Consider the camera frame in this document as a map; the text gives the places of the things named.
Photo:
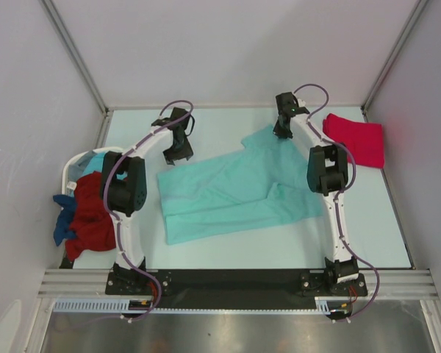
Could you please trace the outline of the aluminium frame rail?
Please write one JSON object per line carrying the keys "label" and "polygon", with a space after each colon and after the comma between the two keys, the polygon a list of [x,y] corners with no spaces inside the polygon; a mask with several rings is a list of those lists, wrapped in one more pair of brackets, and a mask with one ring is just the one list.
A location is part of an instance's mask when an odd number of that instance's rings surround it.
{"label": "aluminium frame rail", "polygon": [[107,269],[48,269],[38,298],[98,298],[105,296]]}

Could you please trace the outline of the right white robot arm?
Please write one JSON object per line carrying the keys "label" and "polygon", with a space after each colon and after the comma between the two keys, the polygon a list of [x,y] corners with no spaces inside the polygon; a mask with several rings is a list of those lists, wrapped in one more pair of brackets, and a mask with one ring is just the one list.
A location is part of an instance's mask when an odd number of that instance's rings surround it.
{"label": "right white robot arm", "polygon": [[275,97],[278,118],[273,128],[279,139],[295,144],[310,143],[306,180],[309,189],[321,197],[326,226],[331,236],[325,257],[324,285],[333,295],[341,295],[359,279],[356,256],[349,250],[345,224],[344,191],[348,185],[346,150],[324,137],[309,119],[305,103],[291,92]]}

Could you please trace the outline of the teal t-shirt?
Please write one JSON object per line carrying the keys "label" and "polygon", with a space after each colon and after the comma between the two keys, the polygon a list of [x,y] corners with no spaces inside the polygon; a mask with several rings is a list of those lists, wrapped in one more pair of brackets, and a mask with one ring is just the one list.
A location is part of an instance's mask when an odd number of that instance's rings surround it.
{"label": "teal t-shirt", "polygon": [[323,213],[306,182],[307,161],[267,126],[243,149],[157,175],[167,242],[294,224]]}

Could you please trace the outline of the dark red t-shirt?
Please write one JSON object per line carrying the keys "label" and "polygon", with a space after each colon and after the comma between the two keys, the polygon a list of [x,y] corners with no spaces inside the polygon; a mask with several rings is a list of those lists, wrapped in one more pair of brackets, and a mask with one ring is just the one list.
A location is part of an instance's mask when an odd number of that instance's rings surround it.
{"label": "dark red t-shirt", "polygon": [[74,198],[76,210],[69,230],[75,239],[65,242],[70,261],[76,260],[85,250],[106,252],[115,248],[115,234],[112,219],[104,208],[100,197],[101,172],[94,171],[76,182]]}

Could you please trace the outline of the folded red t-shirt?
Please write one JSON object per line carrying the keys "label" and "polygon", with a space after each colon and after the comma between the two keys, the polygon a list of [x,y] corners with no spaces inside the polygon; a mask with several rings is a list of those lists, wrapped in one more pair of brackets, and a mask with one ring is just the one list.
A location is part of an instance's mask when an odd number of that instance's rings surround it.
{"label": "folded red t-shirt", "polygon": [[381,124],[354,122],[330,113],[323,120],[323,132],[332,140],[344,143],[357,165],[378,169],[384,167]]}

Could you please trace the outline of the dark blue t-shirt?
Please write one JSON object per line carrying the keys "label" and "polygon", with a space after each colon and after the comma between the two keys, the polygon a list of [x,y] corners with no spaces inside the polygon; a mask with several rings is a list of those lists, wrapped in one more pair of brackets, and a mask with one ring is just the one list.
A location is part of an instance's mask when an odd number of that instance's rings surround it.
{"label": "dark blue t-shirt", "polygon": [[53,201],[61,207],[53,233],[55,245],[60,246],[64,240],[76,238],[76,233],[71,229],[76,212],[76,200],[74,197],[60,194],[54,195]]}

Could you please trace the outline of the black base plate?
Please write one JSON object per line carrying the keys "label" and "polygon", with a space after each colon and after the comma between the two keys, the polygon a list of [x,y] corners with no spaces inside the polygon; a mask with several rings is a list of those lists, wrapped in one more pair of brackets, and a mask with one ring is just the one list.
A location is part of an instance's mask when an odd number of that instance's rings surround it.
{"label": "black base plate", "polygon": [[133,271],[111,270],[105,293],[119,296],[161,295],[161,309],[305,310],[316,297],[368,294],[365,277],[334,284],[323,270],[309,269],[164,269],[151,271],[154,282]]}

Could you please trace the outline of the light blue t-shirt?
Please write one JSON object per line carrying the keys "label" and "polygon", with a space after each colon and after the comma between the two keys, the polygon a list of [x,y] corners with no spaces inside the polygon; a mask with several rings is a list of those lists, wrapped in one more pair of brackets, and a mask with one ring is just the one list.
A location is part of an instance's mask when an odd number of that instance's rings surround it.
{"label": "light blue t-shirt", "polygon": [[98,154],[95,154],[89,161],[89,163],[86,165],[82,176],[86,176],[89,174],[92,174],[93,172],[99,172],[101,173],[101,170],[103,168],[103,163],[104,163],[104,157],[105,157],[105,152],[101,152]]}

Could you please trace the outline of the white laundry basket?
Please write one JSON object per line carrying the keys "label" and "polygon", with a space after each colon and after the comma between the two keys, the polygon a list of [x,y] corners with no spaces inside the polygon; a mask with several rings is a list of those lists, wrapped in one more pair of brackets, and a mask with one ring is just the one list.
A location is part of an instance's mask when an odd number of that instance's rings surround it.
{"label": "white laundry basket", "polygon": [[93,149],[90,151],[82,152],[81,154],[77,154],[72,157],[64,166],[62,172],[62,186],[61,186],[61,194],[67,196],[73,196],[74,191],[76,190],[76,183],[82,177],[82,173],[89,163],[90,159],[98,153],[101,152],[109,152],[116,151],[122,152],[123,149],[120,147],[104,147],[100,149]]}

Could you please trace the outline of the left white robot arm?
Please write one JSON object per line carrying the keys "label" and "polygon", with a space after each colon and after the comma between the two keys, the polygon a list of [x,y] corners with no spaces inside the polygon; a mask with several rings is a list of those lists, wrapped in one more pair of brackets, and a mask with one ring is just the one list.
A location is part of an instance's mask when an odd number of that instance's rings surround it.
{"label": "left white robot arm", "polygon": [[118,253],[107,277],[107,295],[142,293],[154,280],[146,272],[146,256],[140,240],[139,221],[148,195],[146,159],[162,154],[167,165],[189,160],[193,149],[188,140],[195,119],[192,109],[174,107],[168,117],[151,123],[149,133],[126,151],[108,151],[101,171],[100,196],[113,224]]}

